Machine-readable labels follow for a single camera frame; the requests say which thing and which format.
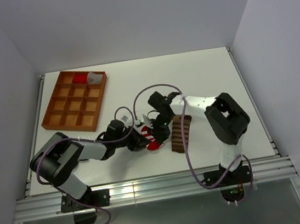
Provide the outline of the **red white striped sock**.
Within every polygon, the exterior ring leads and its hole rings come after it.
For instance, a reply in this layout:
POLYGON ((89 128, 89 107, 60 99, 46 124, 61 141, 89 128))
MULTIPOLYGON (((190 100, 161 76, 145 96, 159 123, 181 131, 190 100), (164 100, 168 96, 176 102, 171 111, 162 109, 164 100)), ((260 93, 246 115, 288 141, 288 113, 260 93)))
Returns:
POLYGON ((151 135, 148 132, 149 128, 146 125, 143 125, 143 127, 141 128, 141 135, 146 138, 150 143, 146 146, 148 151, 157 151, 159 150, 161 147, 164 146, 163 143, 159 144, 159 142, 156 140, 155 137, 153 137, 153 135, 151 135))

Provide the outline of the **brown beige striped sock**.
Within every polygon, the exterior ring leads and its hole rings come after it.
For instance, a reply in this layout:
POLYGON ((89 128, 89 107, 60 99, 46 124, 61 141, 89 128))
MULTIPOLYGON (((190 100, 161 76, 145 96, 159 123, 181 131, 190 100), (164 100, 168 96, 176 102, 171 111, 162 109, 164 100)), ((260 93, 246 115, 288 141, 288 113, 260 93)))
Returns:
POLYGON ((189 133, 190 133, 190 124, 192 121, 192 116, 185 115, 184 116, 184 124, 183 124, 183 134, 182 134, 182 123, 181 123, 182 115, 175 115, 172 121, 172 133, 171 133, 171 149, 172 152, 177 153, 185 153, 184 152, 184 143, 183 139, 185 139, 186 145, 189 143, 189 133))

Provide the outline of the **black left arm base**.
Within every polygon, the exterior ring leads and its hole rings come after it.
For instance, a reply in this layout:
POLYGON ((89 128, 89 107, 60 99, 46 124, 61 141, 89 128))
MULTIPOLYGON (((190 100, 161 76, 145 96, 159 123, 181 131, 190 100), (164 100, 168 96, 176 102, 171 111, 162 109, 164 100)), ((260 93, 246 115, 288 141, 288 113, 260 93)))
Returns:
POLYGON ((94 224, 100 213, 106 213, 107 220, 103 224, 109 224, 112 215, 105 209, 110 205, 109 193, 109 189, 101 189, 90 191, 81 199, 74 199, 69 195, 62 196, 60 211, 62 214, 73 213, 75 224, 94 224))

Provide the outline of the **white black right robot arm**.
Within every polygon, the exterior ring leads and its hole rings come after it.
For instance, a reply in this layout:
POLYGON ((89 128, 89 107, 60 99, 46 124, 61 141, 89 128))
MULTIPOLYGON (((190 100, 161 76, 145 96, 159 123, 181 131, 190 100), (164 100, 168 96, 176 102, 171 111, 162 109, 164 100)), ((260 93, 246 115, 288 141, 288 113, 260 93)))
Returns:
POLYGON ((158 112, 151 119, 150 134, 158 145, 169 137, 178 135, 184 137, 189 132, 189 126, 179 126, 176 131, 170 131, 169 124, 176 116, 183 121, 188 117, 207 119, 215 136, 222 143, 220 167, 221 179, 227 184, 233 184, 240 176, 238 167, 241 165, 242 139, 250 123, 248 114, 227 93, 216 97, 184 96, 173 92, 164 96, 158 91, 148 99, 148 104, 158 112))

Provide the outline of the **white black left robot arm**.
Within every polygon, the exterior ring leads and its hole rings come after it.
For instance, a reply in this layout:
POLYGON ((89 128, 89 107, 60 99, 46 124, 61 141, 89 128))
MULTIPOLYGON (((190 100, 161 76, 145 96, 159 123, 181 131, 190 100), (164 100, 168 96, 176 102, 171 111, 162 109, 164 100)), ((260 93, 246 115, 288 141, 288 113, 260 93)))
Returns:
POLYGON ((82 159, 107 160, 118 148, 143 150, 150 143, 133 126, 112 120, 96 140, 75 139, 55 133, 33 156, 30 169, 40 184, 51 185, 72 198, 74 205, 85 209, 93 203, 91 188, 72 173, 82 159))

